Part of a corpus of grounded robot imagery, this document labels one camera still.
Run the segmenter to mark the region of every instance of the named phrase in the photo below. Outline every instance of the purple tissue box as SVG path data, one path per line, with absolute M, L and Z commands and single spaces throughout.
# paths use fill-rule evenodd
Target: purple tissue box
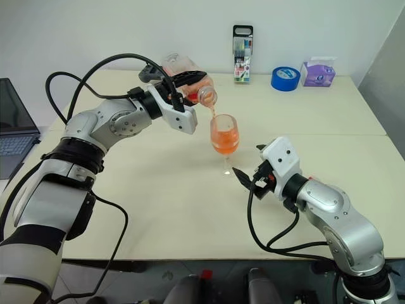
M 308 66 L 308 62 L 304 62 L 301 68 L 301 82 L 304 87 L 330 87 L 335 75 L 331 66 Z

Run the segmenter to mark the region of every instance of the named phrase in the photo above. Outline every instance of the laptop keyboard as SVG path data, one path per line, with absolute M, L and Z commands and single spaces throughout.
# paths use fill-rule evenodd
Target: laptop keyboard
M 29 136 L 0 138 L 0 156 L 22 154 L 31 138 Z

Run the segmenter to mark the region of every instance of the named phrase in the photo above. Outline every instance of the blue tape roll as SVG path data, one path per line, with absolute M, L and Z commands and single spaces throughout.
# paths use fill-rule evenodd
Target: blue tape roll
M 279 91 L 293 91 L 298 86 L 301 74 L 295 69 L 288 66 L 280 66 L 273 70 L 271 86 Z

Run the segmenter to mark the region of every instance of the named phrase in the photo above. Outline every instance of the black cable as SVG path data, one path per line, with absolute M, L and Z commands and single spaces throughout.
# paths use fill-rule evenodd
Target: black cable
M 26 183 L 28 181 L 28 179 L 32 176 L 32 174 L 34 174 L 38 170 L 38 168 L 41 166 L 41 163 L 42 163 L 42 161 L 40 161 L 34 168 L 29 170 L 20 179 L 20 181 L 17 183 L 17 185 L 14 187 L 14 189 L 8 196 L 8 199 L 7 199 L 6 203 L 4 204 L 4 208 L 3 208 L 2 212 L 1 212 L 1 216 L 0 216 L 0 242 L 4 241 L 4 227 L 6 225 L 8 213 L 10 211 L 10 208 L 14 202 L 14 199 L 15 199 L 17 193 L 19 192 L 21 187 L 24 185 L 24 183 Z
M 135 58 L 138 60 L 142 60 L 145 61 L 146 63 L 150 64 L 151 66 L 153 66 L 155 69 L 157 69 L 159 72 L 162 73 L 162 75 L 165 77 L 167 84 L 169 86 L 169 90 L 171 91 L 172 96 L 175 96 L 177 94 L 177 90 L 176 87 L 174 86 L 171 78 L 169 77 L 169 75 L 167 75 L 167 73 L 162 69 L 161 66 L 159 66 L 157 63 L 153 62 L 152 60 L 150 60 L 149 58 L 143 57 L 141 55 L 138 54 L 118 54 L 118 55 L 114 55 L 111 57 L 108 57 L 102 61 L 100 61 L 98 64 L 96 64 L 94 67 L 92 67 L 87 73 L 86 75 L 84 75 L 83 79 L 80 81 L 80 83 L 78 84 L 75 94 L 73 95 L 72 98 L 72 102 L 70 103 L 70 107 L 69 107 L 69 112 L 68 112 L 68 116 L 67 116 L 67 120 L 69 121 L 69 119 L 72 118 L 73 116 L 73 111 L 75 109 L 75 105 L 77 102 L 77 98 L 78 95 L 80 93 L 80 91 L 82 90 L 83 86 L 85 85 L 85 83 L 87 82 L 87 80 L 90 78 L 91 75 L 93 75 L 93 73 L 95 71 L 97 71 L 99 68 L 101 68 L 103 65 L 106 65 L 107 63 L 110 63 L 112 61 L 115 60 L 119 60 L 119 59 L 124 59 L 124 58 Z
M 271 248 L 271 245 L 274 242 L 276 242 L 277 240 L 281 239 L 287 233 L 289 233 L 297 225 L 297 223 L 299 221 L 299 212 L 296 211 L 295 215 L 296 215 L 296 217 L 295 217 L 294 221 L 286 229 L 284 229 L 282 232 L 280 232 L 275 237 L 273 237 L 271 240 L 269 240 L 267 242 L 266 247 L 268 247 L 270 249 L 276 249 L 276 248 Z M 288 247 L 288 248 L 280 248 L 280 249 L 277 249 L 277 250 L 289 252 L 289 251 L 296 251 L 296 250 L 301 250 L 301 249 L 304 249 L 304 248 L 309 248 L 309 247 L 314 247 L 314 246 L 328 246 L 328 243 L 325 242 L 325 241 L 322 241 L 322 242 L 310 242 L 310 243 L 305 243 L 305 244 L 301 244 L 301 245 L 298 245 L 298 246 L 293 246 L 293 247 Z
M 265 246 L 258 238 L 258 236 L 256 235 L 256 232 L 254 230 L 253 227 L 253 222 L 252 222 L 252 202 L 253 202 L 253 196 L 254 196 L 254 188 L 256 187 L 255 183 L 258 180 L 253 178 L 252 182 L 251 182 L 251 187 L 250 187 L 250 192 L 249 192 L 249 199 L 247 202 L 247 223 L 249 224 L 249 230 L 252 234 L 252 237 L 254 239 L 254 241 L 256 242 L 256 244 L 264 251 L 270 252 L 270 253 L 276 253 L 279 255 L 284 255 L 286 257 L 296 257 L 296 258 L 311 258 L 314 260 L 324 260 L 324 261 L 328 261 L 328 262 L 332 262 L 333 260 L 326 258 L 324 256 L 319 256 L 319 255 L 307 255 L 307 254 L 303 254 L 303 253 L 291 253 L 285 250 L 278 250 L 278 249 L 273 249 L 273 248 L 268 248 L 267 246 Z
M 80 79 L 79 77 L 77 77 L 76 75 L 72 74 L 72 73 L 68 73 L 68 72 L 54 72 L 52 74 L 50 74 L 50 76 L 48 76 L 48 78 L 45 81 L 45 91 L 46 91 L 46 96 L 49 100 L 49 103 L 51 104 L 53 110 L 56 112 L 56 114 L 58 114 L 58 116 L 60 117 L 60 119 L 63 121 L 63 123 L 66 125 L 67 124 L 67 119 L 63 116 L 62 112 L 59 110 L 58 106 L 56 106 L 56 103 L 54 102 L 53 98 L 52 98 L 52 94 L 51 94 L 51 81 L 53 78 L 55 78 L 56 76 L 67 76 L 67 77 L 71 77 L 73 79 L 76 79 L 77 81 L 81 82 L 82 79 Z M 90 90 L 91 93 L 93 93 L 93 95 L 95 95 L 98 98 L 103 98 L 103 99 L 125 99 L 128 98 L 128 94 L 126 95 L 100 95 L 98 94 L 91 86 L 89 86 L 87 83 L 84 84 L 84 86 L 86 88 L 88 88 L 88 90 Z
M 337 304 L 337 286 L 339 285 L 340 273 L 336 271 L 335 279 L 332 284 L 332 304 Z
M 112 202 L 110 202 L 110 201 L 104 199 L 104 198 L 99 197 L 99 196 L 96 195 L 93 191 L 91 191 L 90 193 L 91 193 L 92 195 L 94 195 L 98 201 L 100 201 L 100 202 L 102 202 L 102 203 L 104 203 L 104 204 L 107 204 L 107 205 L 110 205 L 110 206 L 113 206 L 113 207 L 119 209 L 119 210 L 124 214 L 125 223 L 124 223 L 124 226 L 123 226 L 123 229 L 122 229 L 120 238 L 118 239 L 118 242 L 117 242 L 117 244 L 115 245 L 114 252 L 113 252 L 113 254 L 111 255 L 111 258 L 109 259 L 106 268 L 104 268 L 103 274 L 101 274 L 101 277 L 100 277 L 100 279 L 98 280 L 98 282 L 97 282 L 97 284 L 96 284 L 94 290 L 93 290 L 92 292 L 90 292 L 90 293 L 68 293 L 68 294 L 65 294 L 64 296 L 61 296 L 61 297 L 59 297 L 59 298 L 57 298 L 57 299 L 55 299 L 55 300 L 52 300 L 52 303 L 53 303 L 53 304 L 60 303 L 60 302 L 62 302 L 63 300 L 66 300 L 66 299 L 77 299 L 77 298 L 86 298 L 86 297 L 88 297 L 88 296 L 94 296 L 94 295 L 97 293 L 97 290 L 99 289 L 99 287 L 100 287 L 100 285 L 101 285 L 101 283 L 102 283 L 104 277 L 106 276 L 107 271 L 109 270 L 109 267 L 111 266 L 111 263 L 112 263 L 113 260 L 114 260 L 114 257 L 115 257 L 115 255 L 116 255 L 116 252 L 118 251 L 118 248 L 120 247 L 121 240 L 122 240 L 122 238 L 124 237 L 125 231 L 127 230 L 127 227 L 128 227 L 128 213 L 125 211 L 125 209 L 122 208 L 120 205 L 117 205 L 117 204 L 115 204 L 115 203 L 112 203 Z

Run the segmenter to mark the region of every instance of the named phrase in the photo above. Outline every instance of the white robotic arm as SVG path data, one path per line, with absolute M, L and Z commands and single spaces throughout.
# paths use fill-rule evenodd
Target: white robotic arm
M 384 268 L 383 241 L 377 229 L 356 211 L 348 195 L 301 175 L 298 155 L 286 137 L 258 146 L 263 163 L 252 182 L 266 183 L 255 187 L 261 199 L 268 191 L 296 205 L 318 228 L 342 273 L 343 287 L 355 303 L 398 304 L 395 286 Z M 251 188 L 249 177 L 234 169 L 241 183 Z
M 58 146 L 43 156 L 15 196 L 16 230 L 0 243 L 0 303 L 50 299 L 63 243 L 85 231 L 95 202 L 90 191 L 112 145 L 159 117 L 180 132 L 195 131 L 194 109 L 175 110 L 164 101 L 165 88 L 157 87 L 148 85 L 146 92 L 135 88 L 128 99 L 106 99 L 69 120 Z

